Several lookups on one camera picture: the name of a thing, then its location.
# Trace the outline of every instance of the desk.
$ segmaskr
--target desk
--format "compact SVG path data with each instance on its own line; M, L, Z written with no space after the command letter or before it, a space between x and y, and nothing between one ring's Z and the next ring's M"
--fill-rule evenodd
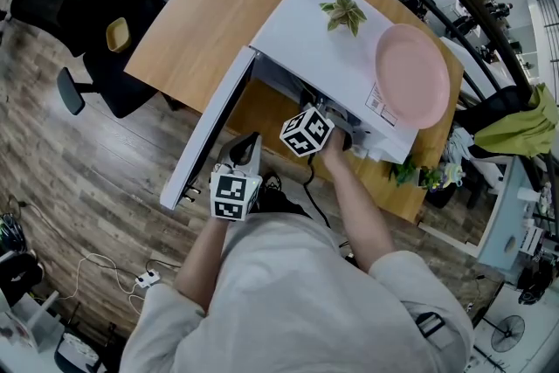
M281 0L170 0L128 62L127 73L203 113L232 61L249 45ZM417 163L438 163L452 123L462 81L462 65L439 39L397 0L367 0L394 23L413 24L440 49L451 80L449 107L441 121L419 132L411 150ZM265 148L300 165L280 141L281 124L298 113L298 105L258 80L252 80L233 110L227 128L234 134L258 131ZM411 222L425 192L390 183L390 164L348 155L376 203ZM328 178L320 162L317 176Z
M427 224L419 224L419 227L473 256L484 265L503 271L509 270L513 266L526 233L524 219L532 215L540 193L532 190L528 175L517 155L508 157L505 175L497 187L490 190L498 196L478 245L469 242L464 244Z

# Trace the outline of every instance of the floor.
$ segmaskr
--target floor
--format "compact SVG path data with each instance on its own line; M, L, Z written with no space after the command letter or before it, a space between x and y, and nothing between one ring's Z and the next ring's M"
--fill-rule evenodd
M0 0L0 8L8 2ZM66 297L76 289L79 261L91 252L110 257L134 274L145 272L149 259L180 264L208 217L209 195L201 184L203 193L195 203L180 204L175 211L159 205L162 186L196 125L194 114L171 112L156 95L134 114L116 120L100 97L90 94L86 108L74 117L56 86L62 66L77 81L89 81L81 60L59 41L16 20L8 23L0 46L0 204L7 203L9 194L34 204L22 209L21 223L46 269L37 292L56 289ZM220 135L213 156L229 138ZM263 159L265 166L282 175L288 196L315 214L300 186L308 173L271 154ZM206 173L213 163L207 161ZM332 186L316 180L311 191L333 227L340 229ZM422 219L450 231L462 229L470 238L483 230L490 206L468 213L464 195L455 195L442 211L426 205ZM474 301L472 315L491 300L497 284L474 279L485 273L497 280L494 273L416 226L386 218L398 248L424 257L465 307ZM161 265L157 269L164 281L172 281L172 269ZM130 290L134 277L122 272L121 282ZM138 314L119 289L114 271L84 262L78 283L78 294L59 300L57 311L67 318L79 302L80 328L89 335L102 340L110 321L120 334L129 335ZM131 300L141 307L140 300Z

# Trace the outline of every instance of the white shirt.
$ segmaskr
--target white shirt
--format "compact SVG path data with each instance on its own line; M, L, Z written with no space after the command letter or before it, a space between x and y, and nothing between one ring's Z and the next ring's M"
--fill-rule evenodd
M426 339L415 319L431 311L445 326ZM121 372L459 372L472 346L466 313L416 254L366 274L326 227L261 213L230 224L208 315L149 289Z

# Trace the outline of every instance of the potted plant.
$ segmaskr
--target potted plant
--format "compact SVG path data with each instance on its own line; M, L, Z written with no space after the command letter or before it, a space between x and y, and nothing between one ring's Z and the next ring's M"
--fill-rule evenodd
M446 174L442 169L430 169L425 166L418 168L411 160L411 155L408 155L402 164L392 163L389 180L392 180L392 176L395 177L398 187L404 183L413 183L430 192L442 190L446 182Z
M397 164L392 163L390 166L390 173L388 175L388 179L392 180L392 175L394 175L396 179L396 184L399 187L403 183L408 183L411 179L416 176L417 167L415 163L411 160L411 155L408 155L404 163Z
M439 167L429 169L427 167L421 167L419 173L419 183L418 186L424 190L428 190L431 193L442 190L446 183L446 174Z
M335 0L332 3L320 3L322 11L330 16L328 31L344 24L354 36L359 32L359 24L365 22L367 17L353 0Z

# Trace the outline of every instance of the wooden table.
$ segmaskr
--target wooden table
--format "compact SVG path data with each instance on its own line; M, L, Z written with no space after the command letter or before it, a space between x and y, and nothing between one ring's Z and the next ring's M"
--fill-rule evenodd
M126 67L127 73L203 113L243 45L252 38L281 0L170 0L152 24ZM422 130L411 153L419 166L434 166L442 154L462 81L462 65L419 19L397 0L367 0L394 23L425 31L441 51L451 80L449 106L434 127ZM227 128L236 134L258 131L265 148L298 164L280 141L281 124L299 112L298 105L258 80L252 80L236 105ZM379 207L415 221L425 192L389 182L390 164L348 154L357 175ZM317 176L328 173L317 162Z

